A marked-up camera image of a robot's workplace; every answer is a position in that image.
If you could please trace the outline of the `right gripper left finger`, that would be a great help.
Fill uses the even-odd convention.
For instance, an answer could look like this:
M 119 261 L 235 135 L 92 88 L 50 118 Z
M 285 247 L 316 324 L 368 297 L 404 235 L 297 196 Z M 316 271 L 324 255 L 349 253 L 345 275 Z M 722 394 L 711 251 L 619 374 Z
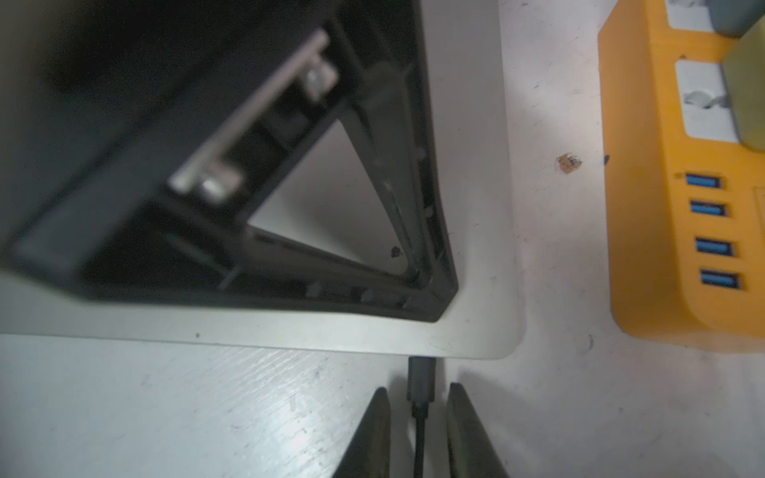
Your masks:
M 390 477 L 391 431 L 392 416 L 388 391 L 386 388 L 378 388 L 333 478 Z

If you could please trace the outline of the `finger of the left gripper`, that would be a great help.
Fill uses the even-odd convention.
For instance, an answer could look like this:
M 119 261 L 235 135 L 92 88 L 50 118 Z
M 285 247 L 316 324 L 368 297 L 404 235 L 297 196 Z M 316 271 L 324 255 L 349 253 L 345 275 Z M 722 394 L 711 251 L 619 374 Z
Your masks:
M 249 224 L 340 123 L 406 269 Z M 5 1 L 1 265 L 84 298 L 433 323 L 458 290 L 418 1 Z

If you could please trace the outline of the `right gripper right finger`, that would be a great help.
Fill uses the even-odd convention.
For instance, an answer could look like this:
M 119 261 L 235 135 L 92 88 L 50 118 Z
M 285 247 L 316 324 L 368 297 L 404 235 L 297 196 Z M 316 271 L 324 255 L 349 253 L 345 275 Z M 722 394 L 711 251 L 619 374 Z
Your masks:
M 465 387 L 449 386 L 446 433 L 451 478 L 508 478 Z

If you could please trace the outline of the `teal charger adapter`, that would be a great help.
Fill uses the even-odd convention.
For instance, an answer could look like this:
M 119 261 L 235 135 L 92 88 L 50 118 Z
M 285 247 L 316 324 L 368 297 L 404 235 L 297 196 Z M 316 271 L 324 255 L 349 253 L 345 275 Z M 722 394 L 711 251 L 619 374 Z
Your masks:
M 743 36 L 764 15 L 764 0 L 708 0 L 714 31 L 732 38 Z

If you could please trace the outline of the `left silver laptop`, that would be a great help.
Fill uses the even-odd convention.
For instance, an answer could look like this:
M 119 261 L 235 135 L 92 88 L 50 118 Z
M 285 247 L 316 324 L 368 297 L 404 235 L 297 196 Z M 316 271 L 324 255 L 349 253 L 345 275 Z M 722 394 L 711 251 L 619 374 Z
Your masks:
M 459 290 L 434 323 L 349 314 L 122 306 L 1 277 L 8 335 L 502 359 L 524 310 L 494 1 L 424 3 L 438 176 Z

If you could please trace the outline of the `yellow charger adapter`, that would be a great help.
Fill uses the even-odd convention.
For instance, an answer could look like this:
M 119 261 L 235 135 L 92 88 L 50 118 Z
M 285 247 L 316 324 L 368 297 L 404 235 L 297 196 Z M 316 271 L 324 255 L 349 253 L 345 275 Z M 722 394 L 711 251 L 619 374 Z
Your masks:
M 722 62 L 739 139 L 764 151 L 764 30 L 752 27 Z

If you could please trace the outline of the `small orange crumb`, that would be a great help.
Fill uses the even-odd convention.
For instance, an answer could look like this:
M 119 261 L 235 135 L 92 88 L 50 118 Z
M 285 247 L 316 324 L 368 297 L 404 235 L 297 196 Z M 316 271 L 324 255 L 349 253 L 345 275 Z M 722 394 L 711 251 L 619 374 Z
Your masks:
M 564 153 L 556 159 L 556 165 L 559 171 L 562 171 L 565 174 L 577 171 L 582 164 L 583 161 L 577 157 L 577 155 L 573 155 L 573 153 Z

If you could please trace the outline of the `orange power strip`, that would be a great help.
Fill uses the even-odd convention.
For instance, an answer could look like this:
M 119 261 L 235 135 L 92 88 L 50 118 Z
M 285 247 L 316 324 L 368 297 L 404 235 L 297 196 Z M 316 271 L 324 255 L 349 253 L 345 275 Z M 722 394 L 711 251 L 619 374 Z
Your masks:
M 729 354 L 764 349 L 764 157 L 687 129 L 696 77 L 734 40 L 620 1 L 598 37 L 611 309 L 628 335 Z

